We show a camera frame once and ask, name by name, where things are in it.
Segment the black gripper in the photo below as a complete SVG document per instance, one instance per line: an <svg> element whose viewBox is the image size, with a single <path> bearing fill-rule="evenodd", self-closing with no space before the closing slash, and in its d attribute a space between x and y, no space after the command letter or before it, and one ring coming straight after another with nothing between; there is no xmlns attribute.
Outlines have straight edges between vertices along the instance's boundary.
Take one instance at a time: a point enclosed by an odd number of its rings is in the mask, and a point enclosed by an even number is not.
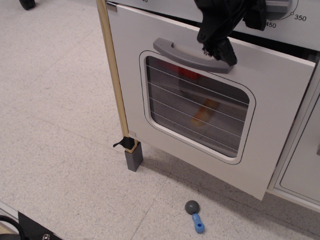
<svg viewBox="0 0 320 240"><path fill-rule="evenodd" d="M234 49L227 38L243 20L248 28L263 31L267 6L264 0L196 0L202 12L197 41L209 55L229 66L237 64Z"/></svg>

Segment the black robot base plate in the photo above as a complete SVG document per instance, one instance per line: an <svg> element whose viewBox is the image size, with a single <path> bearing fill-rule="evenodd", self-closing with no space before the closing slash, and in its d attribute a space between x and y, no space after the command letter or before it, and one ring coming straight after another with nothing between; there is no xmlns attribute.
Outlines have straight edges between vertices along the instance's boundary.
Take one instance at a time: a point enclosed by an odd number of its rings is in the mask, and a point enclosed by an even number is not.
<svg viewBox="0 0 320 240"><path fill-rule="evenodd" d="M23 229L27 240L62 240L51 230L32 220L21 212L18 212L18 223Z"/></svg>

